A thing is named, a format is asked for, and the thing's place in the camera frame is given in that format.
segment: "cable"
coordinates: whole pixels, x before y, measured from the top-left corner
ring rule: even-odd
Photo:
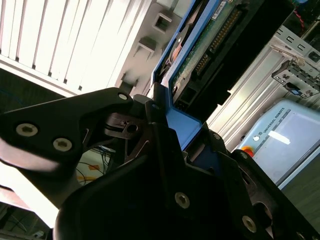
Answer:
[[[12,232],[15,229],[15,227],[18,226],[21,223],[21,221],[25,219],[29,214],[31,214],[31,211],[24,215],[22,218],[20,218],[20,220],[18,220],[9,231]]]
[[[20,100],[20,98],[16,97],[15,95],[13,95],[13,94],[11,94],[11,93],[9,93],[7,91],[4,91],[4,90],[0,89],[0,93],[2,93],[4,95],[7,95],[10,98],[15,99],[20,105],[22,105],[22,106],[24,105],[23,102]]]
[[[11,215],[11,217],[13,217],[17,222],[19,222],[19,220],[15,216]],[[21,222],[20,222],[20,225],[24,228],[24,231],[27,231],[26,227]]]
[[[302,19],[301,15],[297,12],[297,9],[295,9],[293,12],[299,18],[300,23],[301,23],[301,31],[304,32],[304,30],[305,30],[305,22],[304,22],[304,20]]]
[[[95,179],[88,179],[88,180],[86,180],[85,182],[87,182],[87,181],[89,181],[89,182],[92,182],[92,181],[94,181]]]
[[[77,170],[81,175],[82,175],[82,177],[83,177],[83,180],[84,181],[81,181],[81,182],[84,182],[84,184],[83,185],[86,185],[86,183],[87,183],[87,180],[86,180],[86,177],[85,177],[85,175],[78,169],[78,168],[76,168],[75,170]]]
[[[93,166],[93,165],[91,165],[91,164],[89,164],[89,163],[86,163],[86,162],[83,162],[83,161],[80,161],[79,163],[80,163],[80,164],[86,164],[86,165],[88,165],[88,166],[90,166],[90,167],[98,170],[100,173],[102,173],[102,175],[104,175],[104,173],[103,173],[100,169],[98,169],[96,166]]]

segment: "floor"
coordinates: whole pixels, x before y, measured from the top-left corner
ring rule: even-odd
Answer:
[[[320,233],[320,155],[283,189],[283,193]]]

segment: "white louvered panel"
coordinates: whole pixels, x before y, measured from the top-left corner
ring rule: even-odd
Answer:
[[[120,44],[122,39],[118,38],[122,23],[125,23],[125,17],[131,20],[133,16],[136,16],[140,2],[139,0],[131,1],[133,5],[129,5],[129,0],[113,2],[108,15],[102,22],[95,41],[89,64],[81,82],[82,91],[91,92],[107,86],[108,79],[121,53],[121,50],[117,47],[118,43],[119,46],[123,48],[123,44]],[[128,28],[125,30],[124,40],[126,40],[130,32]]]
[[[48,74],[58,38],[66,0],[48,0],[35,57],[35,69]]]
[[[16,60],[24,0],[15,0],[9,58]]]
[[[59,38],[56,43],[56,49],[54,52],[52,66],[50,69],[51,77],[54,79],[58,79],[60,69],[62,68],[62,62],[65,58],[65,53],[67,51],[67,46],[71,34],[71,29],[75,20],[78,4],[79,0],[68,0],[66,3],[66,9],[62,20],[62,26],[59,33]]]
[[[19,63],[32,68],[45,0],[27,0],[19,47]]]
[[[90,6],[87,8],[65,77],[67,79],[66,84],[73,89],[78,89],[80,86],[81,79],[107,10],[108,2],[108,0],[91,1]],[[122,8],[114,9],[114,11],[115,14],[119,15],[121,14],[119,12],[122,12]],[[110,25],[117,22],[118,20],[114,19],[114,22],[110,22]],[[109,36],[113,37],[113,32],[109,32]]]
[[[0,0],[0,68],[64,96],[113,87],[151,2]]]
[[[15,0],[6,0],[4,5],[1,54],[9,57],[12,26],[14,21]]]
[[[69,67],[70,59],[72,57],[75,44],[77,41],[78,33],[83,21],[83,18],[86,14],[87,3],[90,0],[80,0],[76,9],[75,17],[73,20],[72,28],[70,30],[70,35],[67,41],[65,48],[63,49],[62,57],[60,58],[60,62],[58,67],[58,80],[63,82],[67,75],[67,70]]]
[[[2,31],[4,29],[4,18],[5,18],[5,5],[3,4],[3,1],[0,1],[0,43],[2,39]]]
[[[126,42],[121,50],[121,54],[120,54],[119,58],[117,59],[116,65],[112,71],[112,75],[111,75],[110,79],[108,80],[107,85],[104,84],[101,86],[101,88],[105,88],[105,87],[111,88],[111,87],[115,86],[116,81],[118,79],[118,76],[120,75],[121,69],[127,59],[127,56],[131,50],[132,45],[134,44],[136,35],[138,34],[140,26],[145,18],[145,15],[147,14],[147,11],[149,9],[151,2],[152,2],[151,0],[143,0],[142,1],[139,12],[137,12],[135,22],[131,28],[129,35],[126,37]]]

